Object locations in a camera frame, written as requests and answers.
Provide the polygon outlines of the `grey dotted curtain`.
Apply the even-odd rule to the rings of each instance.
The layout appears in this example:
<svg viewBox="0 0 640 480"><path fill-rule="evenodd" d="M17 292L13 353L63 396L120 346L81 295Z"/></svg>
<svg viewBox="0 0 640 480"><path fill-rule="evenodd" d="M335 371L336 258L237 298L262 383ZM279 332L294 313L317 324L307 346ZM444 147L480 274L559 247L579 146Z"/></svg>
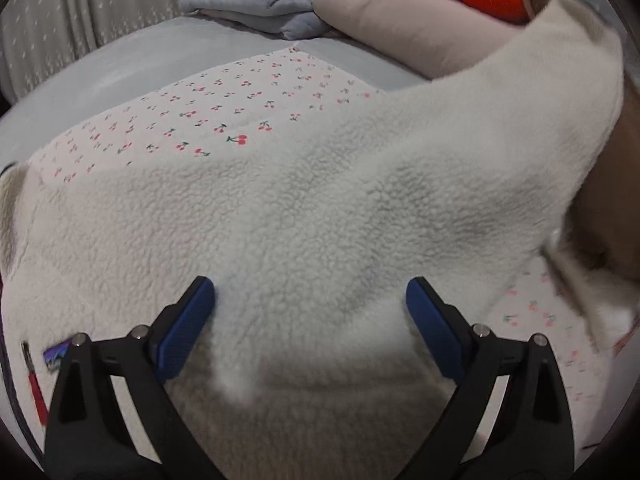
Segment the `grey dotted curtain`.
<svg viewBox="0 0 640 480"><path fill-rule="evenodd" d="M14 104L87 54L179 14L178 0L1 0L1 95Z"/></svg>

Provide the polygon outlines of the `white fleece jacket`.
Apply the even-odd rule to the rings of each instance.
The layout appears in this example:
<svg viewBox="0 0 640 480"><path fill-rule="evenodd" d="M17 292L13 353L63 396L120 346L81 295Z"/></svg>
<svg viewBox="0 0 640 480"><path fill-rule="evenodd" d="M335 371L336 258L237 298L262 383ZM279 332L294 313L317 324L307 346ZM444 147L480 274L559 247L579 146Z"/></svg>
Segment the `white fleece jacket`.
<svg viewBox="0 0 640 480"><path fill-rule="evenodd" d="M120 336L216 288L168 387L230 479L388 479L445 405L405 290L477 321L560 223L623 101L620 37L550 0L477 66L306 119L262 148L61 186L1 181L6 357Z"/></svg>

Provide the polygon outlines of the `brown blanket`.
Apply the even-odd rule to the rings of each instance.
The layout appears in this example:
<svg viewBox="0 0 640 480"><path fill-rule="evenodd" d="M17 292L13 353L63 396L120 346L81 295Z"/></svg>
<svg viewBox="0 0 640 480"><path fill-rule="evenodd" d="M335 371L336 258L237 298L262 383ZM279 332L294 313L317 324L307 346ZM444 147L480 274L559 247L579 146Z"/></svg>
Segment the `brown blanket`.
<svg viewBox="0 0 640 480"><path fill-rule="evenodd" d="M578 252L639 278L639 107L627 103L570 208Z"/></svg>

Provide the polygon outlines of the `beige pink cushion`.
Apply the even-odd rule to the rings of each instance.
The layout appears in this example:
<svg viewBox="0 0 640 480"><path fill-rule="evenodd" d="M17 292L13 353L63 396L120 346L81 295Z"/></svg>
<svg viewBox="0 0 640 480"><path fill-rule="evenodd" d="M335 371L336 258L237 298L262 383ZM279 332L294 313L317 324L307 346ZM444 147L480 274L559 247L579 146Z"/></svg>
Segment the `beige pink cushion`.
<svg viewBox="0 0 640 480"><path fill-rule="evenodd" d="M456 0L311 1L339 32L431 79L472 67L522 31Z"/></svg>

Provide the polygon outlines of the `cherry print bed pad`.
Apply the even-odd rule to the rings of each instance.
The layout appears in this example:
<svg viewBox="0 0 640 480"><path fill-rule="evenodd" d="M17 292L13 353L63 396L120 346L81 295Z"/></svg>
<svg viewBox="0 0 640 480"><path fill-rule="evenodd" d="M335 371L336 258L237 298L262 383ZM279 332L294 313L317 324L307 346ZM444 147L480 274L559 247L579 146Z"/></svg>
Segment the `cherry print bed pad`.
<svg viewBox="0 0 640 480"><path fill-rule="evenodd" d="M449 386L413 342L407 282L481 318L564 214L622 75L612 54L506 50L383 91L291 48L69 128L32 160L48 287L17 329L44 388L71 333L119 335L205 274L218 313L171 390L184 410L286 392L439 412Z"/></svg>

